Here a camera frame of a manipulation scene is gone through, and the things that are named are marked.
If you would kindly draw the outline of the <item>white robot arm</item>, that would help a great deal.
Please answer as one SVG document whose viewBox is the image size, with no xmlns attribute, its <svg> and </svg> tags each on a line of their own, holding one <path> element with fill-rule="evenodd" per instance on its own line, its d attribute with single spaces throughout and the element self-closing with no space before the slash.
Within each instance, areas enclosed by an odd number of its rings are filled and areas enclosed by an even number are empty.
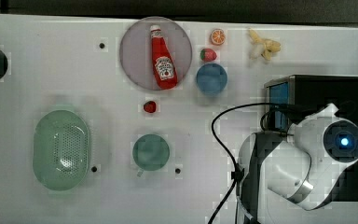
<svg viewBox="0 0 358 224">
<path fill-rule="evenodd" d="M 358 126 L 337 112 L 330 103 L 285 133 L 262 131 L 246 138 L 237 161 L 237 222 L 288 224 L 269 213 L 270 193 L 304 211 L 329 204 L 339 177 L 358 162 Z"/>
</svg>

